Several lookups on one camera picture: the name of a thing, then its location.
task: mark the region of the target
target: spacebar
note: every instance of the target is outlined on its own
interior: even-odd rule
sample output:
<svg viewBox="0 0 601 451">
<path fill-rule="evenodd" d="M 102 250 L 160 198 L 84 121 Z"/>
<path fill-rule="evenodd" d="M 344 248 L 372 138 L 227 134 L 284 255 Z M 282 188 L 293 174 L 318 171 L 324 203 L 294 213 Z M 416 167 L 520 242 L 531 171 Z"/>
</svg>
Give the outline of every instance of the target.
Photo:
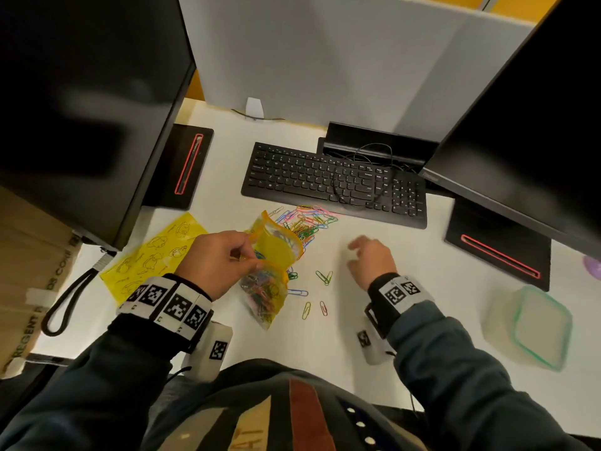
<svg viewBox="0 0 601 451">
<path fill-rule="evenodd" d="M 320 200 L 326 200 L 330 195 L 321 191 L 313 191 L 306 188 L 300 188 L 297 186 L 285 186 L 284 193 L 292 193 L 295 195 L 308 196 L 310 198 L 317 198 Z"/>
</svg>

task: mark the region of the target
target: clear plastic container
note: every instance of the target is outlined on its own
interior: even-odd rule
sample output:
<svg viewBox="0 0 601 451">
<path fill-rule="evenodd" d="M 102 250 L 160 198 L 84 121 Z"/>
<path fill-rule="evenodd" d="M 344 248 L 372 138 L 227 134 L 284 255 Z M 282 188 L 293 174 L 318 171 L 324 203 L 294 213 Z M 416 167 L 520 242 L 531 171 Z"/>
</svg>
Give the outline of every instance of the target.
<svg viewBox="0 0 601 451">
<path fill-rule="evenodd" d="M 494 300 L 483 324 L 485 339 L 515 362 L 560 371 L 572 334 L 572 314 L 545 292 L 525 286 Z"/>
</svg>

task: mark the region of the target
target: plastic bag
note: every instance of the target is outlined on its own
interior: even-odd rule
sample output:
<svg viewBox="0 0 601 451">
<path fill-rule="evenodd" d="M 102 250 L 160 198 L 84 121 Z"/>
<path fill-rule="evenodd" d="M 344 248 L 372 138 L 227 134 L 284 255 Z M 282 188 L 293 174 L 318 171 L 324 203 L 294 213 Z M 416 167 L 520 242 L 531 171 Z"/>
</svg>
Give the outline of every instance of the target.
<svg viewBox="0 0 601 451">
<path fill-rule="evenodd" d="M 292 231 L 279 226 L 264 210 L 250 230 L 252 247 L 265 267 L 240 280 L 246 303 L 259 323 L 268 329 L 288 295 L 286 270 L 301 257 L 303 244 Z"/>
</svg>

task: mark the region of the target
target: person's left hand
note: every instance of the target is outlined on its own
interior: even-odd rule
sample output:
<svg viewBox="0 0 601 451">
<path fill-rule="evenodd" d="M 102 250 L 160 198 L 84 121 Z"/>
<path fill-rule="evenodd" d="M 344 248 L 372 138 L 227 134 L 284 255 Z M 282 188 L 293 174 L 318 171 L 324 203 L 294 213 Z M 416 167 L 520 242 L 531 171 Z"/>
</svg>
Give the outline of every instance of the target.
<svg viewBox="0 0 601 451">
<path fill-rule="evenodd" d="M 245 275 L 261 269 L 246 233 L 223 231 L 198 236 L 175 274 L 216 301 Z"/>
</svg>

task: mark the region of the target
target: person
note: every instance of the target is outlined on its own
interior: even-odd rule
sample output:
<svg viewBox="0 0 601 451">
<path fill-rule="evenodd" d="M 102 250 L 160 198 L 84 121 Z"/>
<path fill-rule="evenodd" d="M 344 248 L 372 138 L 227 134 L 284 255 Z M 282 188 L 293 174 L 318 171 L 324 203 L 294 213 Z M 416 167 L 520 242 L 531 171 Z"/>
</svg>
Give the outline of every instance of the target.
<svg viewBox="0 0 601 451">
<path fill-rule="evenodd" d="M 501 364 L 474 348 L 458 321 L 411 294 L 421 286 L 388 294 L 407 278 L 385 245 L 360 236 L 349 249 L 357 251 L 348 264 L 352 277 L 369 294 L 378 331 L 396 351 L 394 368 L 424 406 L 424 440 L 357 396 L 269 360 L 233 365 L 212 383 L 192 387 L 145 434 L 170 359 L 191 343 L 167 319 L 154 319 L 169 310 L 169 303 L 154 301 L 161 288 L 176 292 L 170 301 L 178 306 L 192 291 L 195 304 L 208 308 L 261 268 L 247 236 L 225 231 L 199 236 L 175 274 L 134 292 L 108 331 L 13 418 L 0 449 L 413 451 L 426 449 L 424 443 L 441 450 L 587 449 L 515 391 Z"/>
</svg>

